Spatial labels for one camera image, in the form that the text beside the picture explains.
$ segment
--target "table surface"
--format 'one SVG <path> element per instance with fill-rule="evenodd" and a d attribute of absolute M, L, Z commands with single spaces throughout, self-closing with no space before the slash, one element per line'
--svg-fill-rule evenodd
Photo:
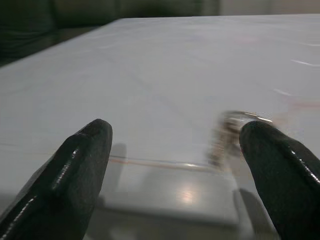
<path fill-rule="evenodd" d="M 319 14 L 117 20 L 0 69 L 0 193 L 96 118 L 112 125 L 111 158 L 205 165 L 226 110 L 272 119 L 320 157 L 319 79 Z M 151 168 L 122 166 L 116 192 L 139 193 Z"/>

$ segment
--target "white tabletop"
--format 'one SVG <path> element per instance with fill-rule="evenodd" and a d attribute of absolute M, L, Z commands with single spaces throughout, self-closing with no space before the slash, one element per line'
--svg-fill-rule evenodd
<path fill-rule="evenodd" d="M 319 14 L 115 21 L 0 69 L 0 192 L 96 118 L 121 158 L 206 164 L 226 110 L 273 119 L 320 157 L 319 79 Z"/>

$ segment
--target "white table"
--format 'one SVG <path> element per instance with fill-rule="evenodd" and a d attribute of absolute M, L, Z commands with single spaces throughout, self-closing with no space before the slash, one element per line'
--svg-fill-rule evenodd
<path fill-rule="evenodd" d="M 225 110 L 273 119 L 320 157 L 319 79 L 319 14 L 115 21 L 0 69 L 1 198 L 14 196 L 64 139 L 96 118 L 113 127 L 114 159 L 206 165 L 211 130 Z M 107 168 L 106 208 L 133 202 L 128 209 L 168 206 L 160 212 L 239 222 L 232 175 L 177 179 L 153 166 L 118 165 Z M 187 179 L 184 196 L 205 193 L 201 181 L 191 184 L 202 178 L 230 191 L 216 187 L 181 206 L 181 183 Z M 161 180 L 179 184 L 155 190 Z M 152 200 L 159 191 L 172 201 Z"/>

